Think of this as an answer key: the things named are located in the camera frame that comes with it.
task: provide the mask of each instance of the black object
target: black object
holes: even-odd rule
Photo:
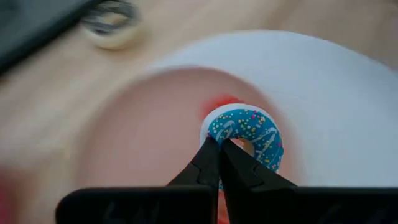
[[[103,0],[0,0],[0,74]]]
[[[229,139],[208,137],[166,187],[83,189],[58,205],[58,224],[216,223],[218,171],[231,224],[398,223],[398,189],[297,187]]]

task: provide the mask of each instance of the red object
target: red object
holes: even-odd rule
[[[225,94],[223,96],[214,98],[209,100],[208,102],[205,103],[204,105],[204,112],[203,112],[203,119],[206,118],[207,115],[209,115],[213,110],[219,108],[220,106],[224,106],[230,103],[244,103],[242,100],[239,98]]]
[[[226,208],[225,195],[222,190],[218,191],[218,224],[229,224],[228,211]]]
[[[0,224],[10,224],[12,204],[10,203],[10,191],[4,184],[5,181],[0,180]]]

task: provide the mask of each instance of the tiny donut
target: tiny donut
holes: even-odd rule
[[[97,5],[81,24],[87,38],[105,49],[121,49],[142,34],[138,9],[126,0],[108,0]]]
[[[225,139],[242,139],[243,148],[268,169],[277,172],[284,149],[280,132],[263,109],[244,103],[230,103],[213,110],[201,127],[200,145],[207,136],[219,144]]]

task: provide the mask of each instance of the donut hole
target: donut hole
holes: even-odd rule
[[[119,25],[126,22],[129,18],[125,15],[118,14],[115,12],[107,12],[103,18],[102,22],[109,25]]]
[[[244,138],[231,138],[230,139],[235,145],[239,146],[243,151],[247,152],[250,156],[254,156],[253,144]]]

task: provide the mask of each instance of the wooden table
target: wooden table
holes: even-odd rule
[[[101,50],[74,28],[2,82],[0,165],[13,170],[19,186],[19,223],[53,222],[55,204],[76,187],[74,152],[96,112],[144,75],[140,71],[146,65],[194,40],[233,30],[289,30],[336,42],[398,69],[398,7],[393,0],[136,3],[148,28],[142,44]]]

